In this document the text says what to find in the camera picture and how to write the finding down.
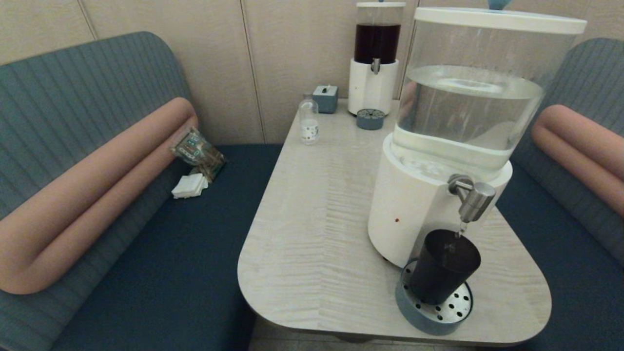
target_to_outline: floor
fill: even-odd
[[[249,351],[474,351],[473,347],[456,347],[371,340],[361,344],[341,341],[329,335],[289,332],[274,327],[261,318],[256,321]]]

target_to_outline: small drip tray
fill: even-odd
[[[468,283],[463,283],[446,301],[429,305],[420,301],[409,288],[409,280],[416,266],[416,260],[408,263],[401,272],[396,287],[396,303],[403,316],[413,326],[431,335],[447,335],[455,331],[472,311],[472,292]]]

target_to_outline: black cup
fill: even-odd
[[[437,229],[425,237],[409,286],[424,303],[441,304],[480,264],[479,250],[470,240]]]

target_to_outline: beige wall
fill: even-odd
[[[0,63],[133,31],[163,38],[182,64],[202,129],[216,144],[283,142],[301,93],[338,85],[346,97],[357,0],[0,0]],[[397,58],[409,53],[407,0]],[[623,0],[514,0],[509,7],[589,21],[577,42],[624,39]],[[395,88],[399,95],[400,81]]]

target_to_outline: metal spigot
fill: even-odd
[[[379,73],[379,69],[381,68],[381,59],[373,59],[373,63],[371,63],[371,71],[375,73],[375,76]]]
[[[479,220],[487,206],[496,196],[496,190],[487,183],[473,183],[464,174],[454,174],[448,181],[449,192],[462,201],[459,217],[464,223]]]

